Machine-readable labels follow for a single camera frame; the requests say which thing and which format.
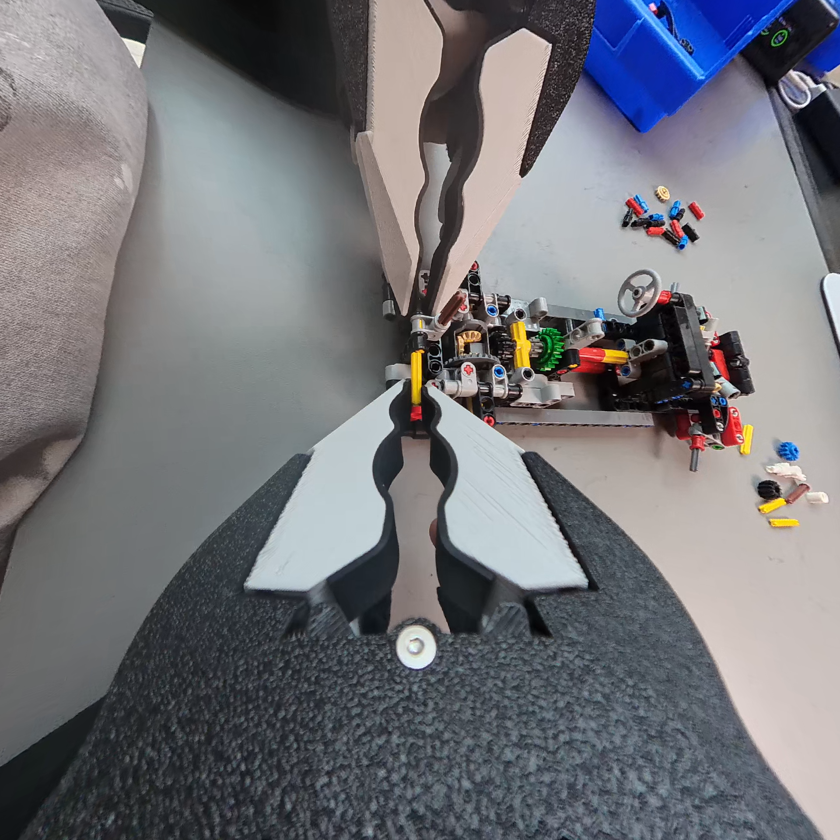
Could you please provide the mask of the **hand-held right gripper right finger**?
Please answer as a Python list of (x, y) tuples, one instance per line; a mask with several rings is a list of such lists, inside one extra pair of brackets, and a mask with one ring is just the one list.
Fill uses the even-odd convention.
[(437, 505), (437, 597), (452, 634), (481, 634), (508, 604), (533, 627), (536, 595), (585, 591), (576, 558), (525, 452), (434, 386), (424, 394)]

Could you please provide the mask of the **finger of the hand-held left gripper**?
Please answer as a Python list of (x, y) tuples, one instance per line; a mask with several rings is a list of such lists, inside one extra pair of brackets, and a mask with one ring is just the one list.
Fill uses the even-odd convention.
[(464, 142), (442, 194), (444, 222), (429, 274), (424, 310), (441, 312), (466, 278), (522, 182), (529, 139), (551, 44), (520, 28), (485, 49), (469, 77)]
[(364, 129), (356, 157), (378, 237), (381, 266), (408, 316), (420, 265), (417, 207), (427, 185), (421, 119), (440, 75), (443, 2), (371, 1)]

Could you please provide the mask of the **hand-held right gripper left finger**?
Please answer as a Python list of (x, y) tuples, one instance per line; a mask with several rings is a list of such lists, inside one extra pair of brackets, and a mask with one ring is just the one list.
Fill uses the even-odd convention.
[(390, 488), (403, 468), (406, 422), (399, 382), (308, 452), (247, 592), (335, 602), (363, 633), (386, 630), (399, 559)]

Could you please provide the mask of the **toy brick car chassis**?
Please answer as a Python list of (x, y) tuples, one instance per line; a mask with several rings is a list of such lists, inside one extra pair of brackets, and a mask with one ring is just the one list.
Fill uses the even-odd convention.
[(688, 445), (691, 471), (708, 450), (739, 451), (737, 401), (754, 393), (739, 332), (651, 269), (634, 272), (618, 313), (486, 292), (477, 264), (436, 316), (405, 320), (406, 345), (385, 385), (423, 384), (492, 427), (651, 428)]

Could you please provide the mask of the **grey desk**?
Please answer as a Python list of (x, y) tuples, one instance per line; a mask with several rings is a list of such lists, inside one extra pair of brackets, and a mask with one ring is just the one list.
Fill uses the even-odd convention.
[[(2, 589), (2, 763), (105, 693), (181, 565), (289, 457), (378, 396), (393, 360), (375, 230), (339, 122), (271, 97), (161, 23), (145, 166), (87, 435), (17, 531)], [(707, 217), (678, 252), (621, 228), (665, 184)], [(766, 760), (838, 838), (838, 357), (828, 273), (769, 93), (731, 64), (637, 133), (588, 78), (478, 257), (488, 288), (611, 308), (632, 270), (740, 331), (752, 454), (657, 429), (514, 427), (657, 565)], [(756, 486), (792, 441), (811, 490)], [(795, 518), (798, 528), (772, 528)]]

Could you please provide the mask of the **blue plastic bin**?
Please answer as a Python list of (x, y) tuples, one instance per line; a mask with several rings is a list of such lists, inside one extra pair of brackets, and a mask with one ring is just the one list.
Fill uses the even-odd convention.
[(599, 1), (584, 68), (644, 133), (791, 8), (832, 30), (813, 50), (820, 70), (830, 70), (823, 42), (838, 37), (838, 2), (793, 1)]

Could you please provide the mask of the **pile of small toy pins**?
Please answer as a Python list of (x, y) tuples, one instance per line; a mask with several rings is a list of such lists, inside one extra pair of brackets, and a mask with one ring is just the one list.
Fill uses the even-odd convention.
[(665, 184), (649, 193), (632, 192), (623, 199), (621, 228), (665, 242), (683, 252), (700, 241), (699, 224), (707, 217), (697, 201), (684, 202)]

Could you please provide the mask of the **black panel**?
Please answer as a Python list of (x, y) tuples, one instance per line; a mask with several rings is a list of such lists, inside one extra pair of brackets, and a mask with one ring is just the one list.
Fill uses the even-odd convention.
[(771, 87), (768, 93), (828, 271), (838, 273), (838, 174), (823, 159), (823, 154), (812, 136), (785, 106), (777, 89)]

